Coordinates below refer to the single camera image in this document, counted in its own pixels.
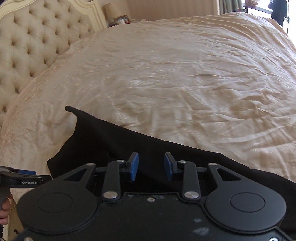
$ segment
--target finger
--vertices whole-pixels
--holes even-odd
[[[3,211],[3,210],[0,211],[0,218],[7,218],[9,213],[10,213],[10,210],[8,210],[8,211]]]
[[[2,204],[2,210],[7,211],[11,208],[10,201],[8,199],[5,200],[5,202]]]
[[[11,194],[11,192],[8,194],[8,198],[13,199],[13,195]]]
[[[0,219],[0,225],[6,225],[8,224],[8,217]]]

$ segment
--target lampshade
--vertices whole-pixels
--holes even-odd
[[[120,11],[113,3],[108,3],[104,7],[108,21],[110,21],[112,18],[115,19],[121,16]]]

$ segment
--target black cloth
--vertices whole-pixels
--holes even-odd
[[[287,16],[287,13],[287,0],[274,0],[271,18],[277,21],[279,25],[284,26],[284,18]]]
[[[96,119],[73,107],[66,107],[66,110],[76,115],[77,123],[73,135],[58,154],[47,162],[53,178],[88,162],[105,167],[110,161],[128,160],[132,152],[136,151],[139,153],[137,178],[127,191],[179,192],[180,183],[169,182],[165,174],[164,154],[171,152],[176,160],[191,161],[198,167],[206,167],[208,163],[216,162],[275,190],[287,203],[287,213],[281,229],[288,235],[296,232],[296,183],[274,173],[250,169],[219,153],[146,136]]]

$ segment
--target tufted headboard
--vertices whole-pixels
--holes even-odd
[[[97,0],[6,0],[0,6],[0,132],[18,94],[71,44],[106,28]]]

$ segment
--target satin bed cover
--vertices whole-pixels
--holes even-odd
[[[49,174],[70,105],[296,181],[296,50],[243,13],[119,25],[71,46],[8,110],[0,165]],[[15,200],[26,190],[14,189]]]

